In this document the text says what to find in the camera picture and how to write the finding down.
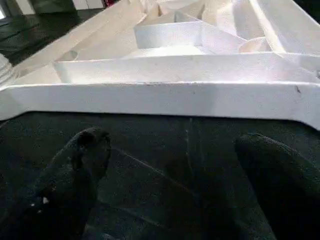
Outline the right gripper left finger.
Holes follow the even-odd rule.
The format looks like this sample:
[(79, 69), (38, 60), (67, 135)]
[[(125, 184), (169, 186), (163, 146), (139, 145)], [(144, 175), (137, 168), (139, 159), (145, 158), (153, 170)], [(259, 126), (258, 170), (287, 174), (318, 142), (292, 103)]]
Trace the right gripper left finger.
[(110, 134), (90, 127), (74, 135), (4, 215), (6, 240), (80, 240), (111, 157)]

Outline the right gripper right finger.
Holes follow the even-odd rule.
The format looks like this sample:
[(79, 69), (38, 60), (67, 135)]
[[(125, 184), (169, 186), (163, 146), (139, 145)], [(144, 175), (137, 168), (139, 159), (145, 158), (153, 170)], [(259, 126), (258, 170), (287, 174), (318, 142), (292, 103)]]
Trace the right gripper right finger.
[(320, 238), (320, 170), (297, 150), (261, 134), (235, 140), (245, 171), (279, 240)]

